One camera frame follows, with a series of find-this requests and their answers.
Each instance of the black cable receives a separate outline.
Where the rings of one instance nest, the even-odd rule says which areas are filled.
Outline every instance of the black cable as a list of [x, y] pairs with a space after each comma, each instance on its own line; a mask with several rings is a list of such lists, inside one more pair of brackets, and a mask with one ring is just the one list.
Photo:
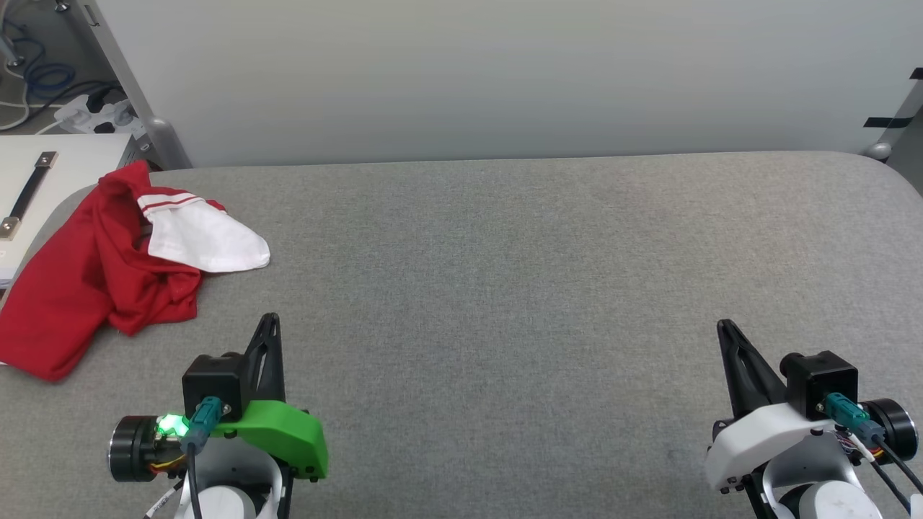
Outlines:
[[914, 487], [917, 487], [917, 490], [919, 490], [920, 493], [923, 493], [923, 483], [920, 482], [920, 478], [917, 477], [916, 474], [914, 474], [914, 471], [910, 470], [910, 467], [907, 466], [906, 463], [904, 463], [904, 460], [902, 460], [901, 458], [897, 456], [894, 450], [890, 446], [888, 446], [887, 443], [885, 443], [885, 441], [881, 438], [881, 436], [875, 436], [874, 438], [872, 438], [872, 441], [874, 441], [876, 445], [881, 447], [884, 453], [887, 454], [889, 458], [891, 458], [891, 461], [893, 461], [894, 464], [897, 465], [901, 469], [901, 472], [903, 472], [904, 475], [910, 479], [910, 482], [914, 484]]
[[897, 485], [894, 484], [894, 480], [885, 474], [884, 469], [881, 468], [881, 465], [878, 465], [878, 462], [869, 462], [869, 464], [872, 468], [875, 469], [875, 472], [878, 473], [879, 477], [881, 477], [881, 480], [884, 481], [884, 484], [887, 485], [889, 489], [891, 489], [891, 493], [894, 494], [894, 497], [904, 505], [907, 513], [910, 513], [910, 501], [908, 501], [907, 497], [901, 493], [899, 488], [897, 488]]
[[196, 483], [195, 445], [189, 445], [189, 449], [186, 452], [186, 469], [186, 479], [189, 480], [189, 497], [192, 499], [192, 514], [196, 519], [202, 519], [202, 508], [198, 504], [198, 484]]

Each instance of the gray tabletop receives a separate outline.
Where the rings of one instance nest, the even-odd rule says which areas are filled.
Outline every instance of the gray tabletop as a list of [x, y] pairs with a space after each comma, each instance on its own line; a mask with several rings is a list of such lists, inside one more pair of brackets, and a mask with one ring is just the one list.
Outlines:
[[[266, 238], [271, 265], [211, 276], [195, 320], [101, 331], [61, 383], [0, 368], [4, 517], [140, 517], [167, 482], [112, 481], [113, 425], [181, 410], [192, 359], [242, 351], [268, 311], [282, 317], [289, 401], [320, 418], [330, 447], [330, 477], [296, 485], [293, 518], [748, 517], [745, 496], [712, 492], [702, 475], [712, 423], [730, 413], [721, 318], [773, 365], [832, 349], [859, 367], [861, 397], [923, 416], [923, 199], [869, 159], [152, 179], [223, 203]], [[869, 470], [859, 477], [900, 516]]]

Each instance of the clothing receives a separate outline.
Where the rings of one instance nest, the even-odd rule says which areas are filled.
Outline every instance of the clothing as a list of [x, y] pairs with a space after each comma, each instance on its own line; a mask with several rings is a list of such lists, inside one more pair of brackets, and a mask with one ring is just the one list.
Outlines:
[[[197, 224], [189, 212], [208, 218]], [[179, 189], [152, 187], [147, 165], [130, 164], [100, 179], [10, 288], [0, 312], [0, 361], [42, 379], [60, 380], [74, 368], [105, 322], [134, 335], [149, 324], [195, 318], [201, 270], [150, 254], [143, 218], [154, 213], [161, 218], [151, 221], [153, 235], [166, 244], [160, 252], [170, 252], [169, 245], [174, 253], [183, 252], [184, 240], [171, 233], [186, 233], [187, 241], [196, 242], [200, 241], [197, 233], [204, 239], [216, 227], [233, 228], [238, 234], [245, 235], [246, 230], [252, 235], [247, 236], [249, 246], [261, 242], [265, 251], [248, 252], [247, 257], [265, 256], [264, 263], [234, 264], [227, 259], [234, 253], [232, 247], [198, 257], [234, 270], [242, 270], [237, 267], [244, 264], [269, 262], [266, 242], [227, 216], [221, 204]], [[223, 215], [223, 225], [216, 214]]]

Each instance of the motor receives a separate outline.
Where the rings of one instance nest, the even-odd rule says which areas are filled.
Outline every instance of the motor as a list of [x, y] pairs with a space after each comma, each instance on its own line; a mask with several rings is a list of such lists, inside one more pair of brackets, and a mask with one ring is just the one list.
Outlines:
[[[917, 454], [917, 428], [894, 400], [859, 403], [856, 367], [830, 351], [788, 354], [783, 384], [732, 320], [718, 321], [718, 340], [733, 417], [713, 425], [713, 489], [745, 490], [760, 519], [881, 518], [854, 471], [865, 461], [908, 513], [923, 514], [923, 484], [904, 463]], [[881, 470], [891, 463], [921, 494], [898, 490]], [[783, 487], [794, 488], [777, 498]]]
[[285, 403], [279, 316], [266, 314], [246, 351], [199, 356], [183, 375], [183, 415], [125, 416], [109, 443], [116, 481], [180, 481], [175, 519], [287, 519], [295, 479], [327, 476], [320, 421]]

